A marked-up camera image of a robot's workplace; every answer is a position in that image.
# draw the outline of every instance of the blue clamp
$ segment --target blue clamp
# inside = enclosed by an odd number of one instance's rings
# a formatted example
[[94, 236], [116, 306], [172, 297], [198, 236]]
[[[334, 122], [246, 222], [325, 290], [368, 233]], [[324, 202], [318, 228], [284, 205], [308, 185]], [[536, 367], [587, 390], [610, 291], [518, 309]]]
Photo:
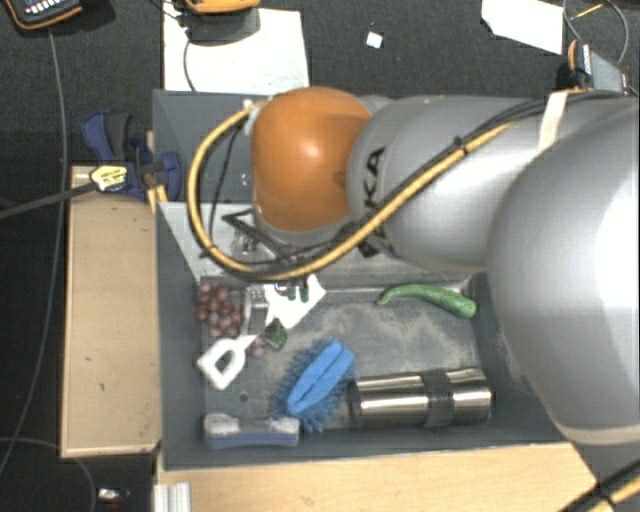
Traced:
[[163, 153], [160, 162], [154, 163], [153, 153], [140, 137], [127, 137], [130, 119], [128, 112], [94, 112], [82, 122], [85, 145], [93, 151], [100, 165], [126, 167], [127, 185], [115, 193], [146, 201], [148, 187], [142, 178], [153, 173], [155, 182], [166, 186], [168, 199], [175, 201], [182, 185], [182, 168], [177, 153]]

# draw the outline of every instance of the white plastic piece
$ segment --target white plastic piece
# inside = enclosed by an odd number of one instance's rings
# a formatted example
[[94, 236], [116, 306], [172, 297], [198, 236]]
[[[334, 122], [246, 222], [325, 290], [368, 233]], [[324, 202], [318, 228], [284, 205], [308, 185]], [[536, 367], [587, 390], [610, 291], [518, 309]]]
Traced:
[[[257, 338], [255, 334], [247, 334], [236, 339], [221, 338], [198, 359], [198, 368], [204, 373], [219, 391], [227, 389], [244, 368], [246, 361], [245, 350], [249, 348]], [[218, 370], [217, 363], [226, 354], [231, 354], [231, 360], [223, 368]]]
[[239, 434], [240, 420], [223, 412], [211, 412], [204, 418], [204, 430], [213, 436], [228, 436]]
[[270, 418], [267, 423], [271, 430], [276, 432], [295, 434], [300, 430], [300, 420], [298, 418], [290, 418], [288, 416], [278, 419]]
[[154, 485], [153, 507], [154, 512], [191, 512], [191, 485], [188, 482]]
[[285, 329], [291, 329], [327, 294], [315, 274], [309, 276], [307, 286], [309, 286], [309, 300], [302, 302], [299, 298], [289, 300], [281, 296], [272, 284], [264, 285], [264, 295], [269, 303], [267, 325], [277, 318]]
[[170, 512], [168, 485], [156, 484], [153, 486], [153, 510], [154, 512]]
[[[250, 100], [250, 99], [243, 100], [243, 102], [242, 102], [242, 108], [247, 108], [247, 107], [249, 107], [250, 105], [253, 105], [253, 101], [252, 101], [252, 100]], [[245, 134], [247, 137], [248, 137], [249, 135], [251, 135], [251, 131], [253, 130], [253, 125], [254, 125], [254, 124], [255, 124], [255, 122], [256, 122], [256, 118], [258, 117], [258, 114], [260, 114], [260, 112], [262, 111], [262, 109], [263, 109], [263, 108], [264, 108], [264, 107], [257, 108], [257, 109], [253, 110], [253, 111], [249, 114], [249, 117], [247, 118], [247, 122], [244, 124], [244, 128], [243, 128], [244, 134]]]
[[558, 135], [558, 127], [564, 116], [567, 106], [567, 96], [569, 91], [554, 92], [547, 100], [547, 107], [540, 123], [540, 133], [538, 134], [538, 153], [546, 151], [555, 142]]
[[382, 43], [384, 42], [384, 37], [382, 34], [378, 34], [376, 32], [369, 32], [367, 34], [367, 46], [370, 48], [382, 48]]

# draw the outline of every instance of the white paper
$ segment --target white paper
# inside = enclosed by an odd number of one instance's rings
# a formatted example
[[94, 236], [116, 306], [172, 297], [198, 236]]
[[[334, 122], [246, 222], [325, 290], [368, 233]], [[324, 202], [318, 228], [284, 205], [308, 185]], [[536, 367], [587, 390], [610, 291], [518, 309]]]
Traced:
[[[166, 5], [165, 10], [177, 12]], [[223, 46], [190, 44], [189, 76], [198, 92], [273, 95], [309, 86], [300, 13], [259, 9], [260, 30]], [[183, 56], [187, 36], [178, 22], [165, 16], [164, 88], [190, 91]]]
[[483, 0], [482, 18], [497, 36], [562, 55], [562, 7], [539, 0]]
[[309, 300], [307, 302], [302, 302], [300, 297], [296, 297], [296, 300], [289, 300], [278, 294], [272, 284], [264, 285], [264, 296], [269, 303], [267, 325], [274, 318], [277, 318], [285, 329], [291, 329], [307, 316], [309, 311], [327, 294], [314, 274], [309, 276], [307, 284], [309, 286]]

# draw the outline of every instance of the wooden table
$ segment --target wooden table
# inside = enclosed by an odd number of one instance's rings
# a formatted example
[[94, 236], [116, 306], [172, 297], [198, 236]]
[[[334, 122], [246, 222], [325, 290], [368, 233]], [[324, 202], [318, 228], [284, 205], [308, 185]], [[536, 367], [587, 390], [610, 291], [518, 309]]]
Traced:
[[[73, 184], [86, 182], [75, 168]], [[161, 433], [150, 208], [90, 194], [71, 203], [61, 453], [150, 452]], [[566, 443], [349, 461], [165, 472], [192, 510], [553, 512], [594, 484]]]

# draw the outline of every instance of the small green object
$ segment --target small green object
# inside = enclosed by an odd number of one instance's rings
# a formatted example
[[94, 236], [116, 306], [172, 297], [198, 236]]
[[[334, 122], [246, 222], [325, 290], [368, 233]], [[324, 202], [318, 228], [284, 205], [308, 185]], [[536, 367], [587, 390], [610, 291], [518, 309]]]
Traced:
[[306, 285], [306, 283], [300, 287], [300, 300], [303, 302], [303, 304], [309, 302], [309, 287]]
[[464, 295], [428, 284], [403, 284], [385, 291], [376, 301], [384, 306], [398, 297], [411, 297], [431, 302], [454, 315], [469, 319], [476, 314], [476, 303]]
[[267, 326], [262, 337], [275, 352], [282, 350], [287, 343], [287, 331], [277, 318]]

